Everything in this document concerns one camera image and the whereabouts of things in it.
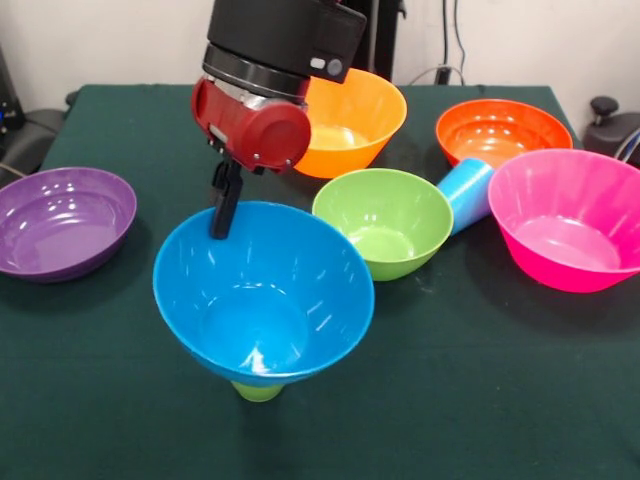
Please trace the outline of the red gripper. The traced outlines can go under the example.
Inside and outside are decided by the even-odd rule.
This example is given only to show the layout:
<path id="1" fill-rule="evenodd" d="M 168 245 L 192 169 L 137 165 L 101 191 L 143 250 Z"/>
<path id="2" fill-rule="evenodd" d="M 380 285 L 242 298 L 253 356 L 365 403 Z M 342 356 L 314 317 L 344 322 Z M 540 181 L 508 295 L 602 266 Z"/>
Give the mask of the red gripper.
<path id="1" fill-rule="evenodd" d="M 295 166 L 308 149 L 310 121 L 305 109 L 294 103 L 207 77 L 193 88 L 191 110 L 208 138 L 234 159 L 220 162 L 211 182 L 215 211 L 210 234 L 226 239 L 243 187 L 241 165 L 250 171 Z"/>

